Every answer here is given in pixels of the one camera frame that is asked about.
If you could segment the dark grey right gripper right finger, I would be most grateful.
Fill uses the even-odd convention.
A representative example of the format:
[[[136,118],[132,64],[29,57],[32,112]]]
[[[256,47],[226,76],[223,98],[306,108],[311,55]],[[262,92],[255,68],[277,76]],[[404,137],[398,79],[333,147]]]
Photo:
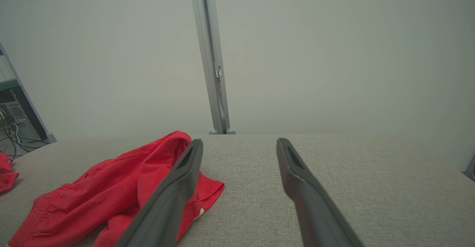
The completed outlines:
[[[305,247],[363,247],[327,191],[290,140],[276,142],[283,189],[293,201]]]

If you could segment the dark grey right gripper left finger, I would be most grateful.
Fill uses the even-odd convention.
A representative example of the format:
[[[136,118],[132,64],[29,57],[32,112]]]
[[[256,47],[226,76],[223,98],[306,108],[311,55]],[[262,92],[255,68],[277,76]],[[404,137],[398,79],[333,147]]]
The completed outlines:
[[[117,247],[173,247],[200,174],[203,142],[194,139],[135,216]]]

